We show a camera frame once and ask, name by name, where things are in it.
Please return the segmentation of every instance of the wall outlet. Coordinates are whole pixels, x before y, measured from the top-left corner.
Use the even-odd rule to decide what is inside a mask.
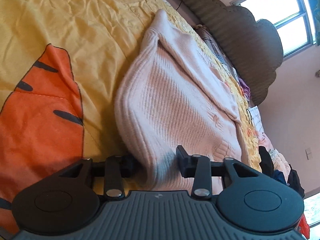
[[[307,155],[307,160],[311,160],[312,159],[312,152],[310,148],[306,149],[306,155]]]

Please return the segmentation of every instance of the headboard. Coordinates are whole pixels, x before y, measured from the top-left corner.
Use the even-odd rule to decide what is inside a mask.
[[[245,7],[226,6],[220,0],[183,0],[209,28],[240,77],[250,87],[252,101],[259,105],[276,79],[283,49],[274,25],[255,21]]]

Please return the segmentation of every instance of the white logo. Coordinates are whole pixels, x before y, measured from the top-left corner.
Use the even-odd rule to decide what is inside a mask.
[[[155,197],[159,199],[159,198],[163,197],[163,195],[161,193],[158,193],[155,195]]]

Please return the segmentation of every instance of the orange patch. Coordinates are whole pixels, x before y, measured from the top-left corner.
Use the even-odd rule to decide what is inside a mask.
[[[66,50],[47,45],[0,113],[0,197],[18,192],[82,157],[81,95]],[[18,228],[0,209],[0,226]]]

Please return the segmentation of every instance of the wrinkled yellow fabric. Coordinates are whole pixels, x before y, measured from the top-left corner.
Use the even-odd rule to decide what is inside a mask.
[[[84,111],[84,158],[103,161],[127,152],[117,131],[114,97],[145,30],[164,9],[169,20],[194,37],[236,95],[250,165],[261,171],[258,142],[241,90],[191,26],[165,0],[0,0],[0,106],[47,44],[70,56]],[[128,187],[135,183],[128,181]]]

